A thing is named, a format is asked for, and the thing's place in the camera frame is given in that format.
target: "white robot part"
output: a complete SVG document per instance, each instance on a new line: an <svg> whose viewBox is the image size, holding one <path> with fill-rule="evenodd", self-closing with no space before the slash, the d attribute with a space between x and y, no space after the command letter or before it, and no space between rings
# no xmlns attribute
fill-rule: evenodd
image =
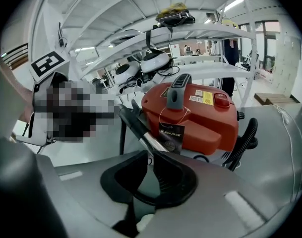
<svg viewBox="0 0 302 238"><path fill-rule="evenodd" d="M121 85L127 82L131 77L134 77L140 70L140 64L137 61L131 61L122 65L116 70L115 83Z"/></svg>
<svg viewBox="0 0 302 238"><path fill-rule="evenodd" d="M167 65L170 61L170 57L165 52L160 54L150 53L144 57L141 62L141 70L143 73L149 73Z"/></svg>
<svg viewBox="0 0 302 238"><path fill-rule="evenodd" d="M114 46L117 46L118 44L125 42L128 39L131 39L137 35L140 35L142 32L137 30L126 30L120 33L115 34L112 39L110 39L110 43Z"/></svg>

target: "black strap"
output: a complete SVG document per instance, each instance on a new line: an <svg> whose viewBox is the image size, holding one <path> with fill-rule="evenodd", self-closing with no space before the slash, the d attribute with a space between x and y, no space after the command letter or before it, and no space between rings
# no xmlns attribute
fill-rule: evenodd
<svg viewBox="0 0 302 238"><path fill-rule="evenodd" d="M149 48L149 50L152 53L155 53L155 54L163 53L160 50L156 50L156 49L151 48L151 30L149 30L149 31L146 32L146 46Z"/></svg>
<svg viewBox="0 0 302 238"><path fill-rule="evenodd" d="M162 21L161 25L166 26L166 27L177 27L179 25L182 25L185 22L186 19L187 19L187 17L183 16L182 20L179 23L175 24L175 25L168 25L164 21Z"/></svg>

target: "warning label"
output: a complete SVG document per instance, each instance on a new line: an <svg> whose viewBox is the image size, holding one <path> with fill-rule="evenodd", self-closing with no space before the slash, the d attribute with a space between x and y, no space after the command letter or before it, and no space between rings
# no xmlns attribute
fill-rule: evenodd
<svg viewBox="0 0 302 238"><path fill-rule="evenodd" d="M167 98L167 92L169 91L169 87L161 94L161 97Z"/></svg>
<svg viewBox="0 0 302 238"><path fill-rule="evenodd" d="M208 104L208 105L214 105L214 98L212 96L212 93L210 92L203 92L203 98L204 98L204 101L203 103L205 104Z"/></svg>
<svg viewBox="0 0 302 238"><path fill-rule="evenodd" d="M202 96L202 91L201 91L201 90L196 90L195 95L197 95L197 96Z"/></svg>
<svg viewBox="0 0 302 238"><path fill-rule="evenodd" d="M213 106L214 105L214 98L213 98L212 93L205 92L205 91L201 91L201 92L202 92L202 94L201 94L202 97L197 97L197 96L191 95L190 98L189 98L189 100Z"/></svg>

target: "window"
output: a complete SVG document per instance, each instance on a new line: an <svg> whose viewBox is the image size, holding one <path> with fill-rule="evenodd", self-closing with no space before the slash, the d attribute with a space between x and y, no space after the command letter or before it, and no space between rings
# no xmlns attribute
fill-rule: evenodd
<svg viewBox="0 0 302 238"><path fill-rule="evenodd" d="M265 22L265 31L269 32L280 32L280 23L277 21Z"/></svg>
<svg viewBox="0 0 302 238"><path fill-rule="evenodd" d="M249 24L241 25L240 29L248 31ZM271 69L275 63L276 39L275 35L280 33L280 23L278 21L259 21L255 23L256 50L259 54L260 64L265 69ZM240 42L241 56L250 54L251 41L242 38Z"/></svg>
<svg viewBox="0 0 302 238"><path fill-rule="evenodd" d="M248 27L249 27L249 24L247 24L247 25L242 25L242 26L240 26L240 29L243 30L243 31L248 32Z"/></svg>

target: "gray surface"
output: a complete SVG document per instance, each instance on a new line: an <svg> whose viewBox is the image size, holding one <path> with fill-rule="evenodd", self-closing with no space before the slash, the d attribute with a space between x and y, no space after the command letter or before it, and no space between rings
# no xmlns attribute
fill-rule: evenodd
<svg viewBox="0 0 302 238"><path fill-rule="evenodd" d="M94 218L89 211L81 206L62 186L50 159L37 156L37 165L42 173L44 186L70 238L124 238L125 236L110 229Z"/></svg>
<svg viewBox="0 0 302 238"><path fill-rule="evenodd" d="M196 172L198 186L182 205L157 210L139 237L238 238L247 235L250 230L224 198L230 191L237 191L266 221L277 213L276 205L267 196L231 171L185 156L167 154ZM70 195L91 215L104 224L112 225L124 217L126 205L109 199L100 186L100 175L106 168L123 161L127 156L132 154L96 163L59 167L56 171L60 174L82 171L83 176L64 181L63 184Z"/></svg>
<svg viewBox="0 0 302 238"><path fill-rule="evenodd" d="M302 105L290 104L284 108L294 117L302 132ZM243 135L250 118L257 118L256 137L259 145L255 149L245 151L242 165L235 173L266 193L279 207L283 207L291 199L293 172L291 144L283 126L282 115L272 105L244 108L242 111L245 113L245 119L239 122L239 135ZM302 172L302 140L292 119L287 129L292 138L296 194Z"/></svg>

